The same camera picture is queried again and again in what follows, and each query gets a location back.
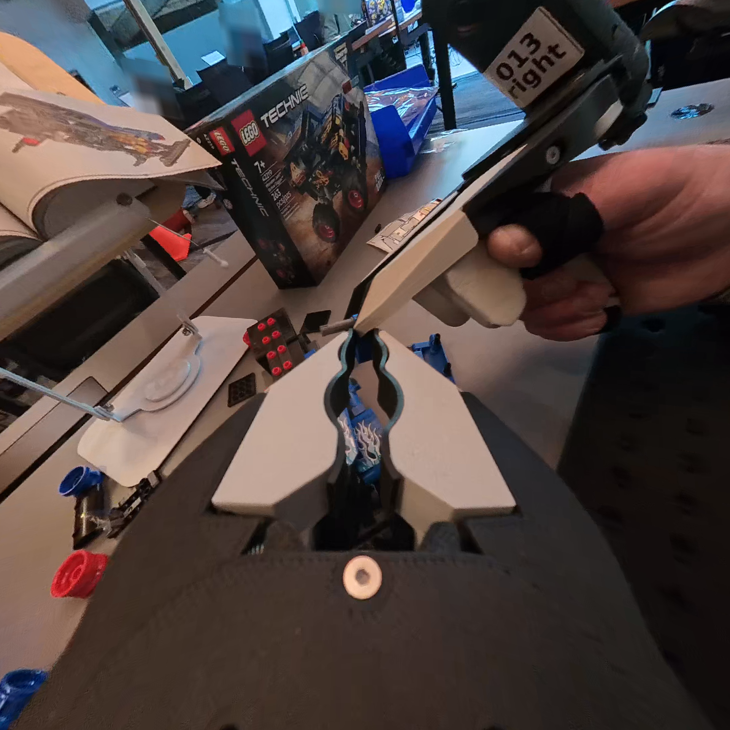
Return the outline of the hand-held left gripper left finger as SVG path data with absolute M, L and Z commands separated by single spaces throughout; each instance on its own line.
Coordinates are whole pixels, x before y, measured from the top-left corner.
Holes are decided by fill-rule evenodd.
M 344 460 L 332 403 L 336 378 L 347 374 L 342 332 L 267 391 L 217 490 L 225 513 L 277 521 L 319 521 L 328 512 L 327 482 Z

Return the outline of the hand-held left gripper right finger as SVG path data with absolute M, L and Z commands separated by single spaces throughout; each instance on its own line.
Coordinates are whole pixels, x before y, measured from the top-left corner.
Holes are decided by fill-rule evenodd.
M 378 375 L 395 391 L 382 457 L 395 473 L 395 510 L 416 538 L 434 524 L 512 513 L 515 497 L 459 388 L 389 333 L 375 342 L 385 351 Z

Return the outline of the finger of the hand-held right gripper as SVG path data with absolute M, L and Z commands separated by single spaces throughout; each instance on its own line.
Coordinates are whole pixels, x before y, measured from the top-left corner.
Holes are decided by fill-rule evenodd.
M 465 190 L 455 190 L 360 281 L 345 313 L 351 329 L 378 328 L 476 247 L 479 234 L 463 210 L 469 200 Z

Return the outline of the blue panel piece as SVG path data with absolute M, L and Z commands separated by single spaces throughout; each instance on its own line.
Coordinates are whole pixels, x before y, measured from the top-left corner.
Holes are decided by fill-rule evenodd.
M 433 333 L 428 338 L 428 341 L 412 343 L 408 348 L 418 358 L 455 384 L 452 363 L 444 350 L 440 333 Z

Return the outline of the toy truck model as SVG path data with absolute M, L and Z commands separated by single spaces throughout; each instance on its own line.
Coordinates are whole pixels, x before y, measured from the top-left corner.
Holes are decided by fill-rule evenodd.
M 243 336 L 274 382 L 312 357 L 317 345 L 296 334 L 284 309 L 251 326 Z M 407 551 L 415 544 L 411 527 L 382 505 L 380 447 L 384 428 L 360 397 L 360 384 L 348 381 L 348 405 L 337 422 L 344 439 L 344 470 L 327 487 L 326 514 L 312 527 L 315 549 Z

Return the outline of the person's right hand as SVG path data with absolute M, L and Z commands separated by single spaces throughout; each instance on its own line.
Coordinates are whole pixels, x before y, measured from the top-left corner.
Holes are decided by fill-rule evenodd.
M 627 315 L 715 298 L 729 283 L 729 146 L 653 148 L 576 160 L 553 189 L 585 194 L 603 220 L 595 259 L 608 283 L 566 269 L 525 283 L 525 329 L 554 342 L 599 333 L 616 296 Z

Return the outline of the sticker sheet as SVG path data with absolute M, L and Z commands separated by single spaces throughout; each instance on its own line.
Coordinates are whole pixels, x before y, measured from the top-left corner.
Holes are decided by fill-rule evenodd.
M 368 241 L 368 245 L 391 254 L 397 251 L 409 238 L 411 233 L 435 210 L 442 202 L 435 198 L 418 209 L 397 218 L 388 225 L 380 227 Z

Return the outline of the blue storage bin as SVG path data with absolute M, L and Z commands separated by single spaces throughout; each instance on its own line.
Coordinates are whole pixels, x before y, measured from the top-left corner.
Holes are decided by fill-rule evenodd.
M 372 89 L 426 86 L 433 87 L 425 67 L 417 65 L 365 87 L 364 92 Z M 371 116 L 387 179 L 402 178 L 411 172 L 436 115 L 436 107 L 435 98 L 426 113 L 410 129 L 404 127 L 394 112 L 386 112 L 386 119 L 381 121 L 374 121 Z

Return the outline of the black toy set box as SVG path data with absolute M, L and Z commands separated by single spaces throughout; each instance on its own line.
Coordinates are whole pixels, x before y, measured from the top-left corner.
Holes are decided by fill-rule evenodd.
M 186 132 L 221 162 L 215 170 L 229 214 L 282 290 L 324 279 L 386 183 L 344 40 L 296 60 Z

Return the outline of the clear plastic bag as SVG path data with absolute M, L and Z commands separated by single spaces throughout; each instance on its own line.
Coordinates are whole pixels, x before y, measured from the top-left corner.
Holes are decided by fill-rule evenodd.
M 365 96 L 374 121 L 386 119 L 386 112 L 394 112 L 404 127 L 410 129 L 426 113 L 438 93 L 438 88 L 432 86 L 395 87 L 367 90 Z

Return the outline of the red wheel rim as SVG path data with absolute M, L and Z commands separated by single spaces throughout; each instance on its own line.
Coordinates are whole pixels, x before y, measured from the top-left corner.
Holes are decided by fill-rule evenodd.
M 109 556 L 99 552 L 72 552 L 60 565 L 52 579 L 53 598 L 89 598 L 102 579 Z

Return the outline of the orange cone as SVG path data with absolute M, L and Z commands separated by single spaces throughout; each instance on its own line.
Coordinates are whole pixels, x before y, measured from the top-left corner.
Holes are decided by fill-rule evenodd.
M 149 235 L 176 262 L 186 260 L 190 252 L 194 218 L 182 207 Z

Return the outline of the instruction booklet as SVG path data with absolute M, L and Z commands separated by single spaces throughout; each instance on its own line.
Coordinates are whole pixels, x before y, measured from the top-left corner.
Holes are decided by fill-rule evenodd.
M 221 163 L 163 117 L 105 104 L 2 32 L 1 165 L 2 243 L 33 247 L 119 194 L 211 183 Z

